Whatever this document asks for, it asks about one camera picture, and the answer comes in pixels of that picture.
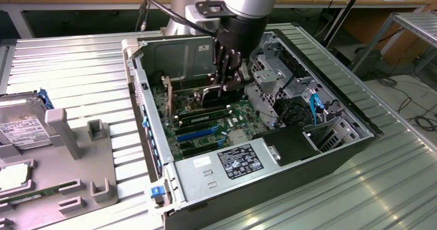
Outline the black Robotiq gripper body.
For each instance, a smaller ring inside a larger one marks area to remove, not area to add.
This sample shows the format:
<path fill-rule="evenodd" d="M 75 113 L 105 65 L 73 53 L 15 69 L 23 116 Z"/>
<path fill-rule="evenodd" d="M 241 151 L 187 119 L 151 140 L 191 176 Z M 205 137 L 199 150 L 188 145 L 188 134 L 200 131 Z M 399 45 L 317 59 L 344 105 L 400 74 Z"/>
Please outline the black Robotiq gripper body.
<path fill-rule="evenodd" d="M 213 57 L 220 59 L 225 54 L 240 53 L 241 58 L 249 58 L 259 46 L 267 27 L 268 16 L 248 18 L 229 10 L 212 13 L 213 18 L 220 18 L 220 25 L 213 39 Z"/>

